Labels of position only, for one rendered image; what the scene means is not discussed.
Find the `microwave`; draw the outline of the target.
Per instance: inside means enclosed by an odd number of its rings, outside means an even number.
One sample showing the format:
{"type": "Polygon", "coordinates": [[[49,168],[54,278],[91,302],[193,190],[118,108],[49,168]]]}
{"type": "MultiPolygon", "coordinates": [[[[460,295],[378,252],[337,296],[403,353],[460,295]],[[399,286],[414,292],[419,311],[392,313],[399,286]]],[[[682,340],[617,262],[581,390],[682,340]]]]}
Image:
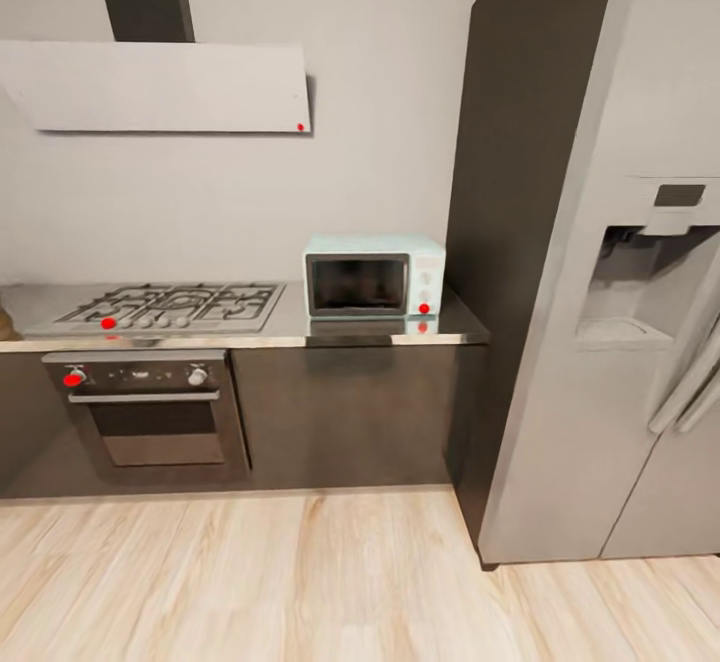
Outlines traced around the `microwave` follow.
{"type": "Polygon", "coordinates": [[[446,251],[425,234],[313,234],[308,316],[438,315],[446,251]]]}

